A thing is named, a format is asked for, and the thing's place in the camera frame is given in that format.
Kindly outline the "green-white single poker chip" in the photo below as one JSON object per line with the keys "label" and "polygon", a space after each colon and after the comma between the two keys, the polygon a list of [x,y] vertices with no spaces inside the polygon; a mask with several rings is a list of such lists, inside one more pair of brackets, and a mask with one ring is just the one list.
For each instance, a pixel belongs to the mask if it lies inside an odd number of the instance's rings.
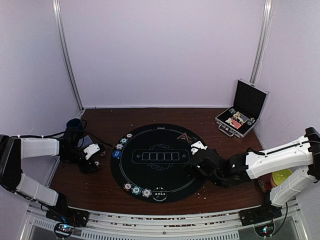
{"label": "green-white single poker chip", "polygon": [[121,142],[121,144],[126,144],[127,142],[128,142],[128,139],[127,138],[122,138],[121,140],[120,140],[120,142]]}

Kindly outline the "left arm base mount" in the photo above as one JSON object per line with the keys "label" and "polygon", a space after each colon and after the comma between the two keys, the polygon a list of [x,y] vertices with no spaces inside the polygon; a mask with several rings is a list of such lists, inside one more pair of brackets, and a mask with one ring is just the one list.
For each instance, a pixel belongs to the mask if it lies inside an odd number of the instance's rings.
{"label": "left arm base mount", "polygon": [[46,211],[46,218],[65,223],[73,227],[86,227],[90,213],[85,210],[69,208],[66,213],[59,213],[49,209]]}

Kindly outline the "red-white single poker chip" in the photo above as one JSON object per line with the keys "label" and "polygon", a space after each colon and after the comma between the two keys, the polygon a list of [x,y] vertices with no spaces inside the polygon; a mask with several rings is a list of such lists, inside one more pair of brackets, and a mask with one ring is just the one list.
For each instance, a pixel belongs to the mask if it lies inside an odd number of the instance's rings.
{"label": "red-white single poker chip", "polygon": [[131,133],[128,133],[128,134],[126,135],[126,137],[127,137],[128,139],[131,139],[131,138],[133,137],[133,135],[132,135]]}

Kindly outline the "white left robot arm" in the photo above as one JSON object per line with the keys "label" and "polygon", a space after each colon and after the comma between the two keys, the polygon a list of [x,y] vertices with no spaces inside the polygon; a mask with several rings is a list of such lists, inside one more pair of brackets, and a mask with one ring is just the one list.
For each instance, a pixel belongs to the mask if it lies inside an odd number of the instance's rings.
{"label": "white left robot arm", "polygon": [[99,143],[79,147],[84,131],[68,127],[52,135],[17,135],[0,137],[0,185],[7,191],[46,206],[61,222],[72,218],[67,198],[44,186],[22,170],[22,160],[59,157],[62,162],[75,164],[84,174],[100,168],[94,156],[101,153]]}

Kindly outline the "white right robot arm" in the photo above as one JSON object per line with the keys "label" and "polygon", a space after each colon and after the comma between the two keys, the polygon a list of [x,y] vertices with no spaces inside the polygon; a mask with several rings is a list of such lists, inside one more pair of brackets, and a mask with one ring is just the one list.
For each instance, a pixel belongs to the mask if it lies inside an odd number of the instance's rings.
{"label": "white right robot arm", "polygon": [[256,210],[259,220],[268,220],[285,203],[312,182],[320,179],[320,134],[314,127],[287,144],[267,150],[248,148],[246,152],[223,159],[215,149],[202,142],[191,146],[191,159],[185,165],[187,174],[229,188],[258,179],[269,173],[295,167],[283,183],[270,190],[269,199]]}

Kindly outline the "red triangular button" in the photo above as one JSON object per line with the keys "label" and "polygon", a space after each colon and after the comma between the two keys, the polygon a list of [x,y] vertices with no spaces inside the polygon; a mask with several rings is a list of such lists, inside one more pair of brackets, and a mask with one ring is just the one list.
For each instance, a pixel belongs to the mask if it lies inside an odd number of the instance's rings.
{"label": "red triangular button", "polygon": [[181,134],[176,139],[179,140],[179,141],[182,141],[182,142],[187,142],[187,143],[190,141],[187,133]]}

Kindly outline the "blue round blind button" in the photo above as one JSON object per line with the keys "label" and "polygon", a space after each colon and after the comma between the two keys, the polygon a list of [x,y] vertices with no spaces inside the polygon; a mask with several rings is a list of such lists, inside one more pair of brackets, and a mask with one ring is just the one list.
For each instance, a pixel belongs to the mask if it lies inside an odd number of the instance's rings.
{"label": "blue round blind button", "polygon": [[119,159],[121,156],[122,156],[122,151],[121,150],[114,150],[112,152],[112,157],[113,158]]}

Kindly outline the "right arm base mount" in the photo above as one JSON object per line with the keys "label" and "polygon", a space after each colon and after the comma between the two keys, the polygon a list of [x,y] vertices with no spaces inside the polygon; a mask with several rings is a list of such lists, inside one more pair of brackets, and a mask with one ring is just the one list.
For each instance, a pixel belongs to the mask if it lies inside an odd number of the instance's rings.
{"label": "right arm base mount", "polygon": [[239,218],[242,226],[255,225],[262,222],[271,221],[275,218],[282,216],[281,208],[269,206],[269,207],[255,207],[250,209],[241,210],[239,212]]}

